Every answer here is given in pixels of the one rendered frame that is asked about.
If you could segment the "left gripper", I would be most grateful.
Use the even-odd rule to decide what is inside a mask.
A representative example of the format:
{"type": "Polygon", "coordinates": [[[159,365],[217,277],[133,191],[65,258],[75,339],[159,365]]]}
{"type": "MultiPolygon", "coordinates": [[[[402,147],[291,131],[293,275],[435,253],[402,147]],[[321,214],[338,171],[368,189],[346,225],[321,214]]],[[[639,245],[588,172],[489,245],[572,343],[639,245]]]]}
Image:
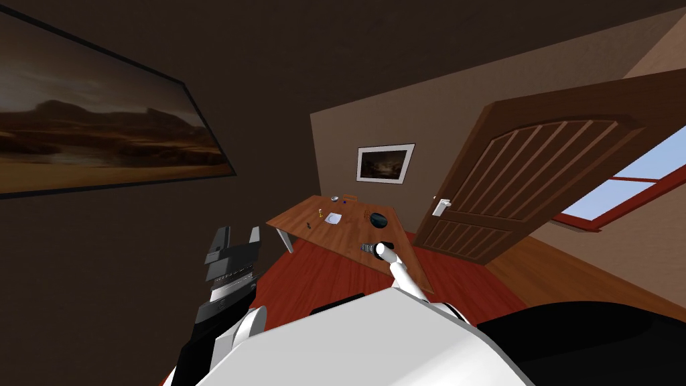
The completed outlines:
{"type": "Polygon", "coordinates": [[[225,275],[231,275],[256,263],[259,257],[260,227],[251,229],[249,243],[228,247],[230,244],[230,227],[221,227],[216,231],[205,259],[208,265],[206,281],[225,275]]]}

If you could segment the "brown wooden table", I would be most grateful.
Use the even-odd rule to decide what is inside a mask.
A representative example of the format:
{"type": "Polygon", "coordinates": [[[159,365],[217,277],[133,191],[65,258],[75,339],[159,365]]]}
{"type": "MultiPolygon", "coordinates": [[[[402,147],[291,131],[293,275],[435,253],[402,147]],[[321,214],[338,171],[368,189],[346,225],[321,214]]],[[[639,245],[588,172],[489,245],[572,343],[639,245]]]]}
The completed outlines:
{"type": "Polygon", "coordinates": [[[291,234],[387,275],[391,275],[389,264],[374,258],[370,253],[365,253],[360,246],[363,243],[390,242],[394,244],[395,253],[407,267],[413,281],[423,291],[434,292],[392,206],[379,206],[343,198],[333,202],[331,198],[313,195],[278,214],[267,221],[267,224],[278,229],[289,251],[293,251],[293,248],[286,240],[286,236],[291,234]],[[332,212],[342,215],[338,224],[325,222],[325,218],[332,212]],[[378,229],[370,224],[369,216],[373,212],[387,218],[388,225],[385,228],[378,229]]]}

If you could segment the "red-framed window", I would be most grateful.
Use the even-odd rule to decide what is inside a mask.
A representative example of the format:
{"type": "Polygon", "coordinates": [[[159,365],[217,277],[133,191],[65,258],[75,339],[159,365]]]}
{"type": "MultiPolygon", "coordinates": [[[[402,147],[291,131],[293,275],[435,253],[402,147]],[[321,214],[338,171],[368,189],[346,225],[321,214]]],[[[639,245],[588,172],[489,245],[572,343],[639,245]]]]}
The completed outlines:
{"type": "Polygon", "coordinates": [[[598,233],[628,213],[686,184],[686,126],[594,188],[552,221],[598,233]]]}

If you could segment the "large black-framed landscape painting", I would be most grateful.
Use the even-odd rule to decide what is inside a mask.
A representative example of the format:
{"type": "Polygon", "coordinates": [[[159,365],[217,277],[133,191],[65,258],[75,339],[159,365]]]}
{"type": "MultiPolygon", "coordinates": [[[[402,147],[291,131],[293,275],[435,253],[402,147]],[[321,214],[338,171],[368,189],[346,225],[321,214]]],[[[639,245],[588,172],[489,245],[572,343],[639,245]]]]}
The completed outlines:
{"type": "Polygon", "coordinates": [[[186,84],[0,4],[0,200],[235,175],[186,84]]]}

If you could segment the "brown wooden door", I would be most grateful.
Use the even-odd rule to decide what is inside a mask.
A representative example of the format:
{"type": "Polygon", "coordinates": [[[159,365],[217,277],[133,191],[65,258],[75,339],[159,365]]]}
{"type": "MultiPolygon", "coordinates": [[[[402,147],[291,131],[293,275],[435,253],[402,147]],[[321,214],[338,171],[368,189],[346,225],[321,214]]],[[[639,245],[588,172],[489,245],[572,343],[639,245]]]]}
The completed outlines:
{"type": "Polygon", "coordinates": [[[491,103],[414,245],[487,264],[684,126],[686,68],[491,103]]]}

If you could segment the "white-framed picture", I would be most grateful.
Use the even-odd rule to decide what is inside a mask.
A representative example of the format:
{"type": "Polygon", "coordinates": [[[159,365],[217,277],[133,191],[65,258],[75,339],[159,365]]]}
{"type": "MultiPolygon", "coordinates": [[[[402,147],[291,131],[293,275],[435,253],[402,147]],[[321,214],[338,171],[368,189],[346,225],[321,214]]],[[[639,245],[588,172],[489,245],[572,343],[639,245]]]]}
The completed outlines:
{"type": "Polygon", "coordinates": [[[402,184],[415,143],[358,148],[356,181],[402,184]]]}

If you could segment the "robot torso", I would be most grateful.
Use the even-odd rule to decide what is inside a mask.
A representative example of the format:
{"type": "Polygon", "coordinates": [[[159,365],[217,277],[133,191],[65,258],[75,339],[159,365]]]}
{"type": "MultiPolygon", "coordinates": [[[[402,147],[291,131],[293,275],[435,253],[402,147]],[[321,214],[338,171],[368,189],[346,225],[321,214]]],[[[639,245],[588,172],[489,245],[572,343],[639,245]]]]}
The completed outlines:
{"type": "Polygon", "coordinates": [[[392,287],[236,346],[198,386],[534,386],[485,334],[392,287]]]}

